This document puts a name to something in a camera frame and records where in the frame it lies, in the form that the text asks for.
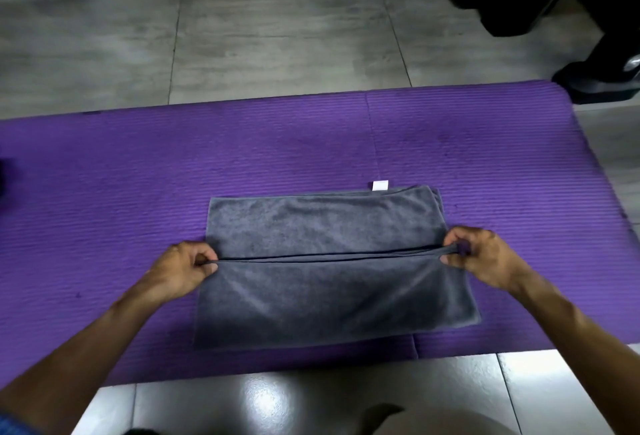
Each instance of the person's left arm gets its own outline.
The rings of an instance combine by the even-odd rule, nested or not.
[[[171,246],[100,318],[0,391],[0,414],[42,435],[68,435],[151,315],[218,269],[206,243]]]

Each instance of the person's left hand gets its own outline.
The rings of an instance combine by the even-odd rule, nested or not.
[[[212,247],[204,242],[183,241],[170,246],[151,266],[133,289],[142,289],[159,302],[169,302],[195,290],[218,270]]]

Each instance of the person's right arm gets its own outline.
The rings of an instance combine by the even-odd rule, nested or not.
[[[457,226],[444,245],[459,241],[468,242],[470,254],[441,260],[518,300],[556,345],[616,435],[640,434],[640,356],[585,316],[492,231]]]

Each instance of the dark purple object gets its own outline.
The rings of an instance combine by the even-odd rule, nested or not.
[[[0,383],[83,328],[209,198],[439,188],[450,223],[499,232],[604,328],[640,341],[640,249],[564,91],[547,82],[380,90],[0,122]],[[109,378],[132,383],[550,343],[472,282],[483,323],[349,345],[193,350],[195,295],[162,308]]]

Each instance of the gray towel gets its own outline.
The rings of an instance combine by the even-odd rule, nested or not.
[[[196,349],[351,342],[479,322],[426,186],[212,198],[218,272],[200,287]]]

